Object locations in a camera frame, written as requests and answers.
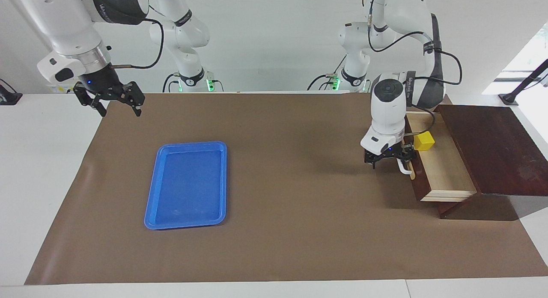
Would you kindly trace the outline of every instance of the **wooden cabinet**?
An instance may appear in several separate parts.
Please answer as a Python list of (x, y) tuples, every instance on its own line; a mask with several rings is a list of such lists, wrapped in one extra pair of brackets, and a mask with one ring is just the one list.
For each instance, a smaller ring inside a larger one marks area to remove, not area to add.
[[(411, 161), (417, 200), (466, 220), (517, 220), (548, 207), (548, 161), (511, 109), (440, 105), (435, 115), (436, 144)], [(430, 122), (407, 115), (408, 131)]]

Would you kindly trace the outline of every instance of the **blue tray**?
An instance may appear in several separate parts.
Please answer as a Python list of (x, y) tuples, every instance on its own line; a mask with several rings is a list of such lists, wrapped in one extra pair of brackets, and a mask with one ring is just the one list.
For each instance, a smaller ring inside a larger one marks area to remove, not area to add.
[(226, 215), (226, 145), (168, 144), (156, 155), (146, 205), (149, 229), (219, 224)]

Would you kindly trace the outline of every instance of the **yellow block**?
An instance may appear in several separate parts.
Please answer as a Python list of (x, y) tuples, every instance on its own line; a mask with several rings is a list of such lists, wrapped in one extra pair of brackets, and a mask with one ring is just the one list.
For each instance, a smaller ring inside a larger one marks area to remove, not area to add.
[(430, 131), (424, 132), (423, 134), (415, 135), (415, 149), (419, 152), (430, 149), (430, 147), (436, 142), (430, 134)]

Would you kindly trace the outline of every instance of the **green led light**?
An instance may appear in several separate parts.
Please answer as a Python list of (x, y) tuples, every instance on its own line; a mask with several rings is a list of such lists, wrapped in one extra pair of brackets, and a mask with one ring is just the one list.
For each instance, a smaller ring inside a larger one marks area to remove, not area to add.
[(334, 77), (333, 80), (335, 80), (335, 83), (331, 86), (331, 89), (333, 90), (339, 90), (339, 85), (341, 84), (341, 80), (338, 77)]
[(213, 84), (213, 82), (211, 80), (207, 80), (207, 86), (208, 86), (209, 91), (214, 91), (215, 90), (215, 84)]
[(366, 83), (362, 87), (362, 92), (370, 92), (369, 89), (371, 88), (371, 81), (366, 80)]

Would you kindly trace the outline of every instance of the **table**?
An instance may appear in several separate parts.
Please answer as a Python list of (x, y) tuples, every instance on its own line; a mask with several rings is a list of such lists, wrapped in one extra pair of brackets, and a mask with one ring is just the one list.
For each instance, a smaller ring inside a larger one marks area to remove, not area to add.
[[(497, 96), (451, 95), (455, 104), (501, 105)], [(74, 95), (25, 95), (16, 107), (0, 111), (0, 296), (164, 296), (268, 297), (543, 297), (548, 277), (462, 280), (365, 280), (346, 282), (75, 284), (22, 286), (55, 214), (70, 187), (86, 149), (100, 123), (98, 114), (80, 107)], [(516, 116), (548, 156), (544, 142), (518, 107)], [(548, 222), (544, 209), (522, 219), (543, 259), (548, 259)]]

